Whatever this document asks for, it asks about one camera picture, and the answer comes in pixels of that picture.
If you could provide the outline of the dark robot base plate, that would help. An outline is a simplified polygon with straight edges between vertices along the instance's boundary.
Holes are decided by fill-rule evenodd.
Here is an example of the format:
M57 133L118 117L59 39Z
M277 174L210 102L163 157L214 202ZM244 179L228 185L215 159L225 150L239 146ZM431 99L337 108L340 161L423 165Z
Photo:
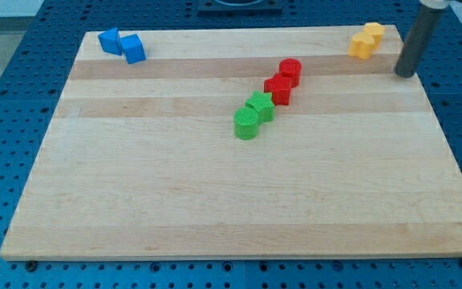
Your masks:
M282 0L198 0L198 14L282 11Z

